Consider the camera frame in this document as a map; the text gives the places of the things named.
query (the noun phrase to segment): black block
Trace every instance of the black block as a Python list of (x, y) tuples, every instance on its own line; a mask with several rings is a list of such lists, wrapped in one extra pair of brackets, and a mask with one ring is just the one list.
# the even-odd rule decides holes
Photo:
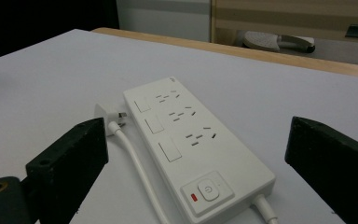
[(358, 142), (293, 117), (285, 160), (346, 223), (358, 224)]
[(103, 119), (76, 125), (26, 165), (42, 224), (66, 224), (108, 162)]
[(31, 224), (30, 213), (17, 177), (0, 178), (0, 224)]

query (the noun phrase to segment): white table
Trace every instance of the white table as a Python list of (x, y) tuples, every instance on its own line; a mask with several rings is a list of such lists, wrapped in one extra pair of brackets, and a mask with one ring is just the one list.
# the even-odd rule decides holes
[[(74, 30), (0, 58), (0, 177), (25, 164), (96, 103), (126, 110), (122, 92), (175, 76), (277, 176), (268, 201), (280, 223), (343, 223), (284, 161), (292, 116), (358, 140), (358, 77)], [(124, 132), (172, 223), (183, 223), (134, 123)], [(129, 155), (108, 139), (110, 162), (71, 223), (158, 223)], [(263, 223), (248, 209), (228, 223)]]

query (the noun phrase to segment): white power strip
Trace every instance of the white power strip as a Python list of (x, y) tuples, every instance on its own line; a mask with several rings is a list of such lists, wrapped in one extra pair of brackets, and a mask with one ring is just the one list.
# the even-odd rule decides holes
[(271, 193), (275, 175), (175, 77), (124, 98), (188, 223), (222, 223)]

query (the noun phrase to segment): cable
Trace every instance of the cable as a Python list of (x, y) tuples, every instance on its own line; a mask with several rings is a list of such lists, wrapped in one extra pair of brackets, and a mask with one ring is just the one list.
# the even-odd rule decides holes
[(121, 131), (120, 126), (115, 122), (112, 121), (108, 124), (108, 128), (110, 131), (112, 131), (112, 133), (117, 136), (122, 144), (124, 145), (124, 147), (129, 151), (130, 156), (132, 158), (132, 161), (135, 165), (136, 170), (138, 171), (139, 176), (141, 177), (142, 183), (144, 184), (144, 187), (146, 189), (147, 192), (147, 196), (150, 199), (150, 202), (152, 203), (159, 222), (161, 224), (169, 224), (169, 220), (167, 219), (167, 217), (165, 216), (164, 210), (161, 207), (161, 204), (159, 204), (158, 201), (158, 197), (156, 195), (156, 192), (153, 190), (152, 185), (150, 184), (149, 179), (147, 178), (146, 172), (145, 172), (145, 168), (143, 167), (143, 165), (141, 164), (138, 154), (136, 153), (135, 149), (133, 148), (130, 140), (127, 138), (127, 136)]
[(278, 217), (267, 202), (264, 194), (257, 195), (253, 200), (253, 204), (257, 207), (267, 224), (278, 224)]

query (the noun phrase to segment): red indicator light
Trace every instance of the red indicator light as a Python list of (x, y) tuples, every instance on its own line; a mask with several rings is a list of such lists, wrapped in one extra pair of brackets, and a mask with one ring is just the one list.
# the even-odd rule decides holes
[(195, 194), (191, 194), (191, 198), (193, 199), (194, 202), (198, 201), (198, 199), (197, 199)]

